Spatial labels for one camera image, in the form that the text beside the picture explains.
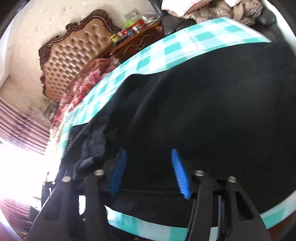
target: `white wall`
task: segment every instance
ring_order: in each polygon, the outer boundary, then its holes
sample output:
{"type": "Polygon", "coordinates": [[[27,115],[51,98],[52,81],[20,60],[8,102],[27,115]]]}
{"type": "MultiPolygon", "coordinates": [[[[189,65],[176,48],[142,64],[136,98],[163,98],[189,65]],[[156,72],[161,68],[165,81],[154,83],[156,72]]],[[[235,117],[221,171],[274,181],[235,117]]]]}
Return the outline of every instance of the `white wall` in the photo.
{"type": "Polygon", "coordinates": [[[8,28],[5,30],[4,34],[0,39],[0,88],[4,83],[4,81],[7,79],[7,77],[9,76],[10,63],[7,64],[9,65],[8,67],[5,64],[5,58],[7,56],[7,49],[10,48],[11,50],[11,46],[8,46],[8,38],[9,38],[12,23],[13,23],[13,20],[11,21],[8,28]]]}
{"type": "Polygon", "coordinates": [[[0,89],[0,96],[22,106],[27,96],[37,108],[43,108],[46,97],[40,82],[39,48],[57,34],[63,35],[68,23],[80,22],[93,10],[103,9],[119,27],[125,24],[124,15],[132,9],[153,12],[148,0],[31,0],[18,13],[11,27],[14,45],[6,52],[11,84],[0,89]],[[15,88],[23,95],[15,97],[15,88]]]}
{"type": "Polygon", "coordinates": [[[9,76],[3,83],[0,89],[0,97],[7,103],[14,105],[19,111],[25,113],[28,111],[29,106],[33,104],[32,116],[35,121],[43,126],[50,127],[50,121],[45,118],[44,111],[46,110],[49,100],[41,98],[39,102],[34,103],[29,95],[26,95],[17,85],[17,83],[9,76]]]}

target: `checkered tablecloth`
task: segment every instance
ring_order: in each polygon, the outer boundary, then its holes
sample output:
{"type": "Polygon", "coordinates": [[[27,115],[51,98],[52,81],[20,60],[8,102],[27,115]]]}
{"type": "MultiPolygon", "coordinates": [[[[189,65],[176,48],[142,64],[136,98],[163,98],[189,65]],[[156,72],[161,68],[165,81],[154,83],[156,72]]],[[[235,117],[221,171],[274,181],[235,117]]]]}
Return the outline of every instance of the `checkered tablecloth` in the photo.
{"type": "MultiPolygon", "coordinates": [[[[58,158],[62,158],[71,127],[89,122],[129,75],[161,72],[211,50],[255,42],[270,40],[238,22],[217,18],[182,29],[143,49],[97,84],[68,115],[58,147],[58,158]]],[[[296,209],[295,200],[296,192],[261,214],[266,227],[273,227],[289,216],[296,209]]],[[[122,230],[157,241],[184,240],[187,229],[148,223],[107,209],[109,223],[122,230]]],[[[210,241],[216,240],[217,229],[211,229],[210,241]]]]}
{"type": "Polygon", "coordinates": [[[113,70],[68,115],[58,157],[63,155],[71,127],[89,122],[131,74],[161,72],[214,49],[255,42],[270,40],[233,20],[217,18],[182,29],[146,47],[113,70]]]}

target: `wooden nightstand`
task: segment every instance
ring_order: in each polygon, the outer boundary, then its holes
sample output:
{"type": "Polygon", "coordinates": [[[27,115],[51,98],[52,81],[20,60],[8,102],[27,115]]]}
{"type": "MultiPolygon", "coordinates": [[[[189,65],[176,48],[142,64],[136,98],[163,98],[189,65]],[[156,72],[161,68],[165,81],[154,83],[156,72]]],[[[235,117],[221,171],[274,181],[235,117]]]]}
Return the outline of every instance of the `wooden nightstand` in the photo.
{"type": "Polygon", "coordinates": [[[134,34],[119,45],[113,46],[109,56],[116,56],[120,61],[124,62],[163,37],[163,27],[161,22],[158,21],[150,26],[143,27],[138,34],[134,34]]]}

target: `black cloth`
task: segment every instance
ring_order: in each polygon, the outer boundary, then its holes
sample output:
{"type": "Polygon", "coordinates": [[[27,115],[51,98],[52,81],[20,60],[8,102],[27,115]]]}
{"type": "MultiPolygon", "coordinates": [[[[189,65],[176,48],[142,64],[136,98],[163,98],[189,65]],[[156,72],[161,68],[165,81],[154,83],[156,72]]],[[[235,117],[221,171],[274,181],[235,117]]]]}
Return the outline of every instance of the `black cloth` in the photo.
{"type": "MultiPolygon", "coordinates": [[[[293,52],[277,41],[220,48],[164,72],[131,75],[90,123],[72,128],[78,134],[57,178],[80,159],[104,161],[125,148],[122,189],[178,191],[170,159],[176,148],[214,178],[237,177],[262,213],[296,189],[295,72],[293,52]]],[[[192,203],[178,198],[107,202],[149,222],[186,227],[192,203]]]]}

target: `screw head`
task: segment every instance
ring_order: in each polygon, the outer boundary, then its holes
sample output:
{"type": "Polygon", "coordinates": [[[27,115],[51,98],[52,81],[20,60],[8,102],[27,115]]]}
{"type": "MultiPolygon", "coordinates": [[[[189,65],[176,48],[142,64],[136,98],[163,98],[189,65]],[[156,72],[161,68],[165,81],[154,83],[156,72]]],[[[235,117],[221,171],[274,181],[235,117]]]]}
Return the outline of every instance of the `screw head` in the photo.
{"type": "Polygon", "coordinates": [[[204,176],[204,172],[201,170],[197,170],[194,175],[198,176],[198,177],[203,177],[204,176]]]}
{"type": "Polygon", "coordinates": [[[235,177],[228,177],[227,181],[229,181],[230,183],[235,183],[237,179],[235,177]]]}
{"type": "Polygon", "coordinates": [[[102,176],[102,175],[104,175],[104,173],[105,173],[105,171],[104,170],[101,170],[101,169],[94,171],[94,174],[96,176],[102,176]]]}
{"type": "Polygon", "coordinates": [[[65,176],[63,179],[62,179],[62,182],[64,182],[64,183],[68,183],[69,181],[71,181],[71,177],[69,177],[69,176],[65,176]]]}

